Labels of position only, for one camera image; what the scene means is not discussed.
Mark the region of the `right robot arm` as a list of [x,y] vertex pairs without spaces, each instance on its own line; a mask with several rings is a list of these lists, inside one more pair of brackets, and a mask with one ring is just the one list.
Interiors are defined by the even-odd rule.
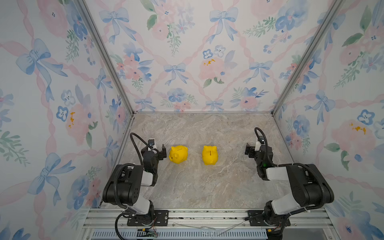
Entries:
[[272,161],[272,148],[266,145],[246,145],[245,155],[255,160],[258,176],[264,181],[286,181],[290,192],[268,201],[262,213],[248,212],[250,223],[278,226],[288,217],[302,212],[322,208],[335,199],[334,192],[314,164],[282,164]]

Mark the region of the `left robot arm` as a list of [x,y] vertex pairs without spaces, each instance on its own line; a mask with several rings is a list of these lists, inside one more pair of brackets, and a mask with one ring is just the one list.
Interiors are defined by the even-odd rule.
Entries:
[[103,202],[124,210],[129,226],[148,226],[155,221],[152,201],[140,195],[141,187],[153,187],[158,180],[159,161],[167,157],[165,146],[158,152],[141,150],[142,165],[117,165],[103,190]]

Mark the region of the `yellow piggy bank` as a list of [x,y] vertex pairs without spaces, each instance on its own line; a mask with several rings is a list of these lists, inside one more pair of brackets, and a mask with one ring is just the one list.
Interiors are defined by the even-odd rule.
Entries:
[[171,147],[169,159],[175,164],[180,164],[188,158],[188,148],[185,146]]
[[215,165],[219,159],[217,147],[204,146],[202,151],[202,159],[205,165]]

